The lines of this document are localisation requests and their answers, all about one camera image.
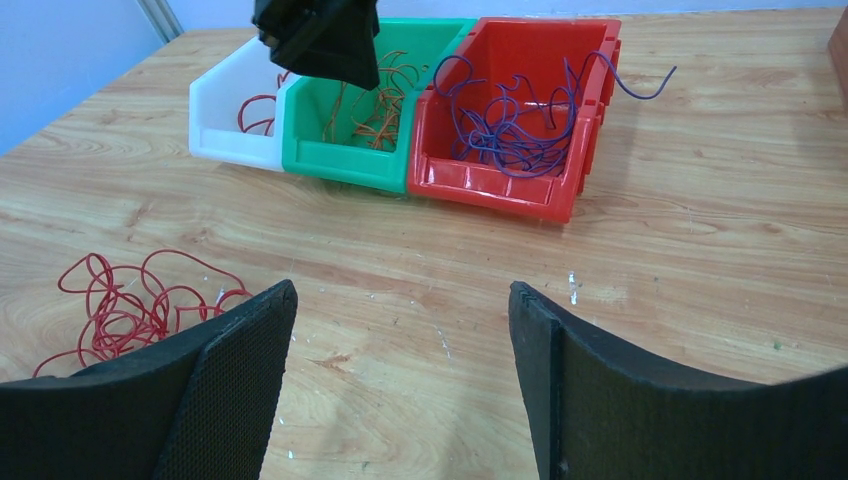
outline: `brown box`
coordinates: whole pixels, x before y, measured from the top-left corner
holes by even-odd
[[[833,59],[833,66],[836,67],[839,85],[842,87],[842,103],[848,111],[848,8],[842,13],[842,19],[830,37],[828,50]]]

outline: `white plastic bin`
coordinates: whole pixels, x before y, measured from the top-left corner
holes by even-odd
[[[195,157],[283,171],[283,117],[285,93],[300,77],[289,73],[277,89],[278,75],[286,70],[269,58],[268,47],[254,37],[189,87],[189,151]],[[245,126],[274,118],[269,136],[258,126],[242,133],[238,113],[255,95],[274,95],[252,102],[244,112]]]

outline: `green plastic bin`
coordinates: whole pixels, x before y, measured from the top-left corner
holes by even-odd
[[[368,138],[354,135],[351,119],[363,122],[377,104],[380,90],[365,93],[352,110],[363,90],[345,87],[335,120],[335,135],[325,137],[341,90],[341,82],[304,77],[292,85],[285,98],[283,122],[283,169],[289,173],[361,185],[396,193],[406,193],[409,147],[420,93],[432,81],[438,63],[451,55],[477,19],[390,18],[380,20],[380,33],[374,39],[379,61],[384,55],[401,50],[405,55],[396,64],[411,64],[421,70],[417,83],[405,88],[392,150],[367,144]],[[381,87],[386,74],[381,74]]]

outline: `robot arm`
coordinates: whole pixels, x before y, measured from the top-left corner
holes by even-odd
[[[379,85],[377,0],[255,0],[253,24],[271,62],[298,75]]]

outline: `red plastic bin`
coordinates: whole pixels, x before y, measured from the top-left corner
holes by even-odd
[[[457,98],[457,107],[482,112],[491,100],[502,95],[495,85],[513,84],[515,74],[526,76],[538,97],[547,99],[556,87],[565,85],[563,58],[579,70],[590,52],[597,50],[617,66],[620,29],[621,22],[611,19],[482,18],[455,54],[472,63],[474,78],[487,81],[465,87]],[[466,65],[449,60],[434,82],[446,91],[467,76]],[[568,223],[575,199],[583,191],[584,178],[591,171],[598,132],[614,86],[608,64],[593,56],[581,81],[583,98],[562,173],[516,178],[494,165],[480,163],[476,157],[452,158],[457,133],[450,99],[430,85],[416,106],[407,174],[409,193]],[[511,95],[521,104],[532,102],[526,88]],[[566,109],[556,110],[557,122],[564,122],[566,116]],[[522,128],[542,136],[545,125],[541,113],[521,119]]]

